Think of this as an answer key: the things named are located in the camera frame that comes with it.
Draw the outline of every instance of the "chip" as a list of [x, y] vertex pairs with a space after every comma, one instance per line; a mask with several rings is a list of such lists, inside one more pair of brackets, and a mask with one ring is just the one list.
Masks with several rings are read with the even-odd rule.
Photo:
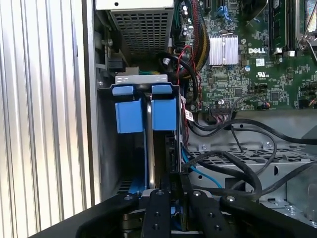
[[235, 97], [240, 97], [240, 96], [242, 96], [242, 88], [235, 88], [235, 89], [234, 89], [234, 96], [235, 96]]
[[279, 93], [271, 93], [271, 100], [278, 101], [279, 100]]

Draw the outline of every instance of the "blue plastic tab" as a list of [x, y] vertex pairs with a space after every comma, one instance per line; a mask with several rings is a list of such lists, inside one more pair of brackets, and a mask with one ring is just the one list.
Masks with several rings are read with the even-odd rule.
[[118, 133], [143, 131], [141, 99], [134, 102], [115, 104]]
[[152, 85], [153, 94], [171, 94], [172, 87], [170, 85]]
[[152, 129], [176, 130], [176, 99], [152, 100]]
[[133, 86], [114, 87], [112, 94], [114, 96], [133, 95]]

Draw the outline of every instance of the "ribbed metal panel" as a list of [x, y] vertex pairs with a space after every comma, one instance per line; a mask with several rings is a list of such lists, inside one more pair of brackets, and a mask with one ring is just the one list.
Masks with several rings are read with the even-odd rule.
[[222, 35], [210, 37], [209, 65], [232, 65], [239, 62], [238, 37]]
[[0, 237], [91, 206], [81, 0], [0, 0]]
[[222, 65], [223, 64], [223, 48], [222, 37], [210, 37], [210, 52], [209, 52], [209, 65]]
[[239, 63], [239, 43], [238, 37], [228, 35], [223, 38], [224, 41], [224, 59], [223, 64], [231, 65]]

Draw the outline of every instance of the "dell logo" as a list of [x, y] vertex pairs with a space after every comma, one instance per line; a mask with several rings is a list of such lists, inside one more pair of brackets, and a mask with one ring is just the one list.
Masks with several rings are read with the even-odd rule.
[[264, 48], [249, 48], [249, 54], [265, 54]]

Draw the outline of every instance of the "metal mesh grille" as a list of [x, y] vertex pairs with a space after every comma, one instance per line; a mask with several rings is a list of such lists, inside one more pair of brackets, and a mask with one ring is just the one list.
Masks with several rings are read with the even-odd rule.
[[172, 10], [111, 12], [131, 54], [139, 58], [166, 50], [172, 14]]
[[[256, 162], [258, 159], [265, 159], [264, 163], [270, 158], [272, 151], [266, 149], [259, 150], [245, 150], [244, 152], [240, 151], [230, 151], [230, 153], [239, 159], [242, 162]], [[191, 155], [197, 157], [203, 153], [201, 152], [191, 152]], [[273, 162], [278, 162], [281, 160], [285, 160], [288, 162], [302, 162], [306, 159], [316, 160], [317, 157], [313, 155], [307, 155], [303, 153], [300, 149], [278, 149], [276, 156]], [[232, 163], [227, 160], [225, 157], [209, 157], [204, 160], [204, 162], [213, 165], [231, 165]]]
[[132, 179], [125, 179], [122, 181], [121, 186], [118, 190], [118, 194], [129, 192], [129, 189], [132, 184]]

